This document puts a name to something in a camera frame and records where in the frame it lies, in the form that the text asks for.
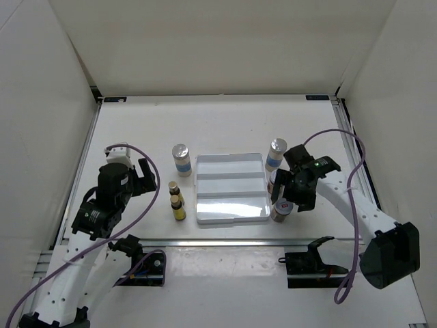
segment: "white robotic arm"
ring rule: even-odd
[[[303,145],[290,148],[284,158],[290,171],[278,169],[272,191],[272,202],[279,197],[284,186],[285,199],[298,206],[298,212],[313,210],[316,192],[331,202],[354,225],[354,215],[348,194],[347,178],[340,166],[330,157],[314,159]],[[360,232],[366,248],[360,254],[359,266],[367,281],[376,288],[385,288],[397,280],[417,271],[420,267],[419,231],[410,222],[400,224],[383,213],[359,191],[351,189]],[[330,275],[335,269],[344,274],[344,268],[325,265],[316,250],[334,237],[324,237],[309,245],[309,254],[289,254],[290,272],[321,273]],[[305,266],[299,257],[306,257]]]
[[[347,178],[342,172],[333,171],[327,173],[325,178],[318,180],[316,191],[325,197],[340,213],[354,225],[352,207],[348,190]],[[360,191],[352,189],[356,212],[358,215],[358,227],[360,235],[366,245],[376,237],[376,232],[388,232],[396,228],[396,220],[382,212],[372,204]]]
[[[98,186],[87,192],[72,223],[64,258],[70,266],[55,276],[35,312],[21,318],[20,328],[88,328],[87,317],[118,279],[134,263],[134,268],[143,268],[143,261],[157,252],[144,255],[139,239],[129,235],[115,245],[109,244],[111,250],[104,263],[89,277],[98,254],[107,245],[103,241],[111,240],[112,230],[121,220],[129,199],[156,190],[155,177],[145,159],[139,160],[144,174],[139,178],[128,148],[113,148],[106,154],[107,164],[100,168]]]

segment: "white enclosure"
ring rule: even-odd
[[[395,0],[52,0],[104,96],[334,94]]]
[[[48,2],[18,2],[0,3],[0,325],[53,243],[96,110]]]
[[[308,101],[304,96],[154,96],[127,97],[126,102],[104,102],[89,143],[76,197],[70,215],[63,222],[63,238],[71,235],[71,224],[82,196],[97,183],[98,168],[105,164],[102,149],[120,141],[144,149],[160,170],[163,191],[147,220],[132,233],[142,239],[161,240],[278,240],[307,239],[320,235],[352,238],[352,226],[337,209],[318,199],[311,212],[293,214],[293,219],[278,225],[271,219],[255,225],[199,225],[196,221],[194,174],[178,176],[171,149],[178,143],[190,148],[191,161],[202,154],[260,153],[266,158],[270,142],[280,135],[290,145],[302,143],[313,133],[337,127],[330,100]],[[345,172],[350,172],[348,156],[341,135],[331,133],[308,145],[314,155],[330,154]],[[167,184],[176,181],[183,190],[187,220],[176,222],[169,206]],[[143,210],[151,194],[131,199],[119,231]]]
[[[346,100],[383,209],[421,233],[413,277],[437,327],[437,2],[398,0]]]

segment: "plastic tray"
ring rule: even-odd
[[[270,215],[261,154],[199,155],[195,184],[198,223],[265,221]]]

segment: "purple cable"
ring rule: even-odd
[[[358,252],[359,252],[359,238],[360,238],[360,234],[359,234],[359,231],[358,231],[358,215],[356,214],[356,205],[355,205],[355,201],[354,201],[354,194],[352,193],[352,189],[351,189],[350,186],[352,184],[352,177],[358,171],[358,169],[361,167],[361,165],[363,165],[363,163],[365,161],[365,158],[366,158],[366,148],[364,146],[363,141],[357,135],[355,135],[354,133],[351,133],[349,131],[342,130],[340,128],[330,128],[328,130],[323,130],[323,131],[317,132],[316,134],[310,136],[310,138],[308,138],[306,140],[306,142],[303,143],[304,146],[311,139],[313,139],[314,137],[317,137],[318,135],[321,135],[322,133],[327,133],[327,132],[341,132],[341,133],[345,133],[346,135],[352,136],[353,138],[355,138],[355,140],[357,140],[357,142],[360,143],[361,150],[363,151],[363,155],[361,156],[361,161],[350,172],[349,177],[348,177],[348,183],[346,185],[347,190],[348,190],[349,200],[350,200],[350,206],[352,208],[352,218],[354,220],[354,257],[352,259],[352,268],[350,269],[349,273],[345,276],[343,281],[340,283],[340,286],[337,288],[337,290],[335,291],[335,294],[334,294],[334,302],[336,304],[342,304],[344,302],[344,300],[346,299],[346,297],[348,297],[348,295],[349,295],[349,292],[350,292],[350,290],[352,288],[352,284],[354,283],[356,269],[358,267]],[[346,284],[347,284],[346,289],[345,289],[344,293],[342,294],[342,296],[339,298],[341,289]]]
[[[139,267],[143,264],[144,261],[147,260],[147,258],[149,258],[152,254],[155,254],[155,253],[162,253],[163,256],[164,256],[164,267],[163,267],[163,271],[164,271],[164,273],[163,273],[163,286],[164,286],[164,284],[165,284],[165,267],[166,267],[166,265],[167,265],[167,256],[165,255],[165,253],[164,253],[163,250],[161,250],[161,249],[155,249],[154,251],[150,251],[149,253],[147,253],[146,255],[144,255],[143,258],[140,259],[140,261],[139,261],[138,263],[136,263],[136,265],[135,265],[133,268],[131,268],[131,270],[129,270],[129,272],[127,272],[126,276],[125,276],[123,279],[119,280],[119,281],[114,285],[114,287],[123,284],[127,279],[129,279],[129,277],[130,277],[131,275],[133,275],[133,274],[134,274],[134,273],[139,269]]]
[[[116,147],[126,147],[126,148],[133,149],[136,152],[138,152],[140,155],[144,156],[145,159],[148,160],[148,162],[150,163],[150,165],[152,165],[152,167],[153,167],[153,169],[155,171],[155,174],[156,174],[156,191],[155,191],[155,194],[154,194],[152,200],[150,201],[149,206],[131,224],[129,224],[128,226],[126,226],[124,229],[120,230],[119,232],[117,232],[113,236],[109,237],[108,239],[105,239],[103,241],[99,241],[98,243],[95,243],[91,247],[88,247],[87,249],[84,249],[81,253],[77,254],[74,257],[72,257],[70,259],[70,262],[74,262],[74,261],[78,260],[79,258],[81,258],[82,256],[84,256],[85,254],[88,254],[89,252],[95,250],[96,248],[99,248],[100,246],[103,246],[104,244],[107,244],[110,241],[114,241],[116,238],[121,236],[123,233],[125,233],[126,231],[131,229],[131,227],[133,227],[135,224],[137,224],[147,214],[147,212],[149,212],[150,208],[155,203],[156,198],[158,198],[158,193],[159,193],[159,189],[160,189],[160,186],[161,186],[161,180],[160,180],[158,168],[156,167],[155,163],[153,163],[153,161],[150,159],[150,157],[148,155],[146,155],[142,150],[138,149],[135,146],[128,145],[126,143],[116,143],[116,144],[114,144],[112,146],[108,146],[107,150],[111,150],[112,148],[116,148]],[[5,328],[10,328],[10,325],[11,325],[12,319],[13,319],[13,317],[15,315],[15,312],[17,312],[17,310],[24,303],[24,301],[27,299],[27,297],[32,295],[32,293],[35,292],[39,287],[44,285],[48,280],[52,279],[54,276],[60,274],[63,270],[65,270],[69,266],[70,266],[69,262],[61,265],[58,269],[54,270],[50,275],[45,277],[38,284],[36,284],[34,287],[32,287],[28,292],[26,292],[26,294],[24,294],[24,296],[21,297],[21,299],[17,302],[17,304],[12,308],[12,311],[9,314],[8,319],[6,320]]]

